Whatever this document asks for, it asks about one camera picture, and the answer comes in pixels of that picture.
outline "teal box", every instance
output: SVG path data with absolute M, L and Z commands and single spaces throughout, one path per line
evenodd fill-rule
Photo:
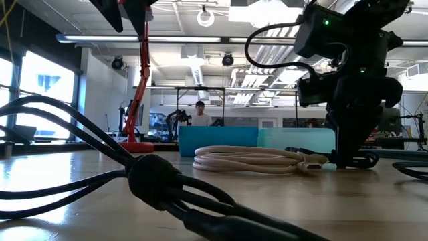
M 257 127 L 179 127 L 180 156 L 194 157 L 196 149 L 213 145 L 256 147 Z
M 298 147 L 331 153 L 336 149 L 336 139 L 334 131 L 328 128 L 263 128 L 259 131 L 257 146 L 279 150 Z

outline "window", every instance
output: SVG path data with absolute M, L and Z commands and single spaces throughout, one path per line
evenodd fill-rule
M 9 102 L 10 85 L 12 83 L 13 64 L 7 60 L 0 58 L 0 107 Z M 7 116 L 0 117 L 0 125 L 6 126 Z M 5 133 L 0 131 L 0 137 L 4 137 Z
M 68 105 L 73 101 L 74 73 L 35 53 L 28 51 L 22 61 L 21 96 L 40 94 L 60 100 Z M 42 103 L 26 104 L 25 106 L 39 108 L 59 116 L 70 122 L 71 118 L 62 110 Z M 27 114 L 17 115 L 18 125 L 37 127 L 35 137 L 67 139 L 67 130 L 41 117 Z

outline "wooden table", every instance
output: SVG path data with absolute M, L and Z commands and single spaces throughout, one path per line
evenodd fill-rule
M 184 174 L 207 181 L 235 200 L 331 240 L 428 240 L 428 185 L 380 160 L 373 170 L 311 176 L 209 173 L 192 159 L 157 153 Z M 0 189 L 24 191 L 77 181 L 121 166 L 96 151 L 14 157 L 0 161 Z M 67 194 L 0 201 L 1 210 L 46 204 Z M 1 240 L 203 240 L 166 212 L 111 181 L 66 207 L 25 220 L 0 221 Z

